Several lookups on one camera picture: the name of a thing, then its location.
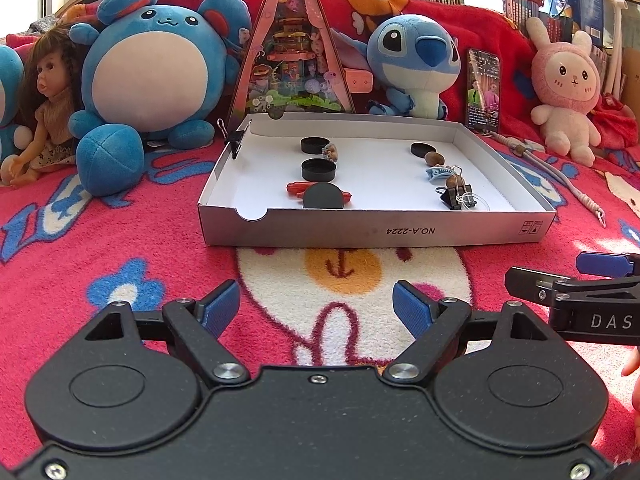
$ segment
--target metal bolt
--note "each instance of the metal bolt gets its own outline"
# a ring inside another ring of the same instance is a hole
[[[244,368],[238,363],[222,363],[214,368],[213,374],[219,379],[238,379],[244,374]]]
[[[420,374],[416,365],[411,363],[397,363],[389,368],[389,375],[394,379],[406,380],[415,379]]]
[[[60,464],[53,462],[51,464],[47,464],[44,468],[44,474],[47,475],[47,478],[51,478],[51,480],[65,480],[66,469]]]
[[[591,468],[588,464],[577,464],[571,469],[569,478],[571,480],[586,480],[591,474]]]
[[[309,382],[313,384],[326,384],[329,379],[324,375],[312,375],[309,377]]]

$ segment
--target blue plush ball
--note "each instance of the blue plush ball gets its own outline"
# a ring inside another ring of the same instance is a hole
[[[124,124],[98,126],[78,142],[76,165],[82,186],[93,196],[130,189],[145,169],[140,135]]]

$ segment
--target stitch plush toy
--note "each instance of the stitch plush toy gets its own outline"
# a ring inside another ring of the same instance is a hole
[[[527,31],[538,50],[531,82],[544,103],[533,108],[531,120],[550,149],[591,167],[595,156],[589,145],[600,144],[600,133],[586,115],[600,95],[600,77],[589,57],[591,38],[579,30],[571,43],[551,43],[539,18],[527,20]]]
[[[31,130],[13,122],[18,111],[18,85],[22,79],[22,61],[18,53],[0,45],[0,177],[8,184],[11,177],[2,165],[9,155],[16,155],[33,140]]]
[[[85,110],[69,121],[81,139],[78,174],[95,196],[135,186],[143,173],[141,136],[188,150],[206,146],[213,126],[204,119],[226,84],[235,84],[239,31],[251,28],[242,0],[204,0],[193,12],[157,0],[103,0],[101,32],[87,23],[70,30],[91,45],[82,68]]]
[[[391,106],[369,102],[369,113],[445,119],[440,99],[460,74],[457,41],[437,22],[403,14],[383,22],[369,43],[332,30],[342,64],[370,70],[386,86]]]

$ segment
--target smartphone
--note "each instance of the smartphone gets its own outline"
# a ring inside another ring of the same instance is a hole
[[[500,59],[470,48],[466,53],[465,126],[479,134],[497,133],[500,125]]]

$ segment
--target blue nose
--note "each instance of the blue nose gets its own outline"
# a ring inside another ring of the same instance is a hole
[[[421,36],[415,40],[415,51],[427,65],[438,66],[447,59],[447,42],[437,36]]]

